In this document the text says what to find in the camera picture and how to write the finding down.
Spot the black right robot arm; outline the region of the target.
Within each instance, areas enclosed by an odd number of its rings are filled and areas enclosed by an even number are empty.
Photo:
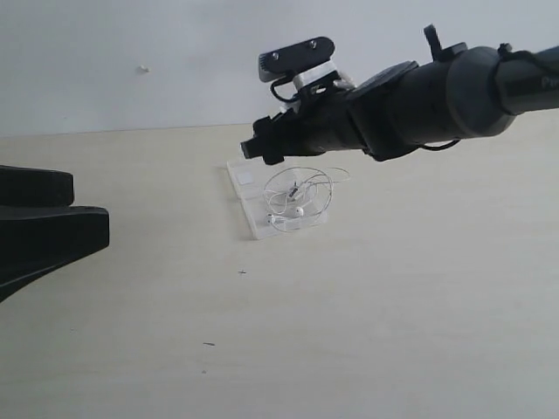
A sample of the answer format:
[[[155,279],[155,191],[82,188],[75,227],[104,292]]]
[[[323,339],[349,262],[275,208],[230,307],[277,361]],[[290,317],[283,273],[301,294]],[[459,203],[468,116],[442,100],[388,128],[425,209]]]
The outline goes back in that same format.
[[[516,51],[440,44],[424,29],[431,61],[405,61],[360,85],[333,63],[335,44],[315,37],[259,55],[259,78],[272,90],[292,84],[283,110],[253,123],[245,158],[275,165],[287,157],[359,150],[388,161],[416,150],[494,137],[521,114],[558,106],[558,50]]]

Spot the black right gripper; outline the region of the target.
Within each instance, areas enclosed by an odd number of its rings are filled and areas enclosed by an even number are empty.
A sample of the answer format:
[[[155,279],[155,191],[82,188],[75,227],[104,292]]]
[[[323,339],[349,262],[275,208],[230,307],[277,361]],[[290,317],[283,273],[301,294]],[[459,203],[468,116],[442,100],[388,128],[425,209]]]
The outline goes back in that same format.
[[[261,159],[265,165],[277,165],[287,157],[311,157],[331,151],[360,150],[370,146],[355,122],[353,107],[366,89],[323,93],[289,109],[252,124],[253,136],[240,143],[247,160]]]

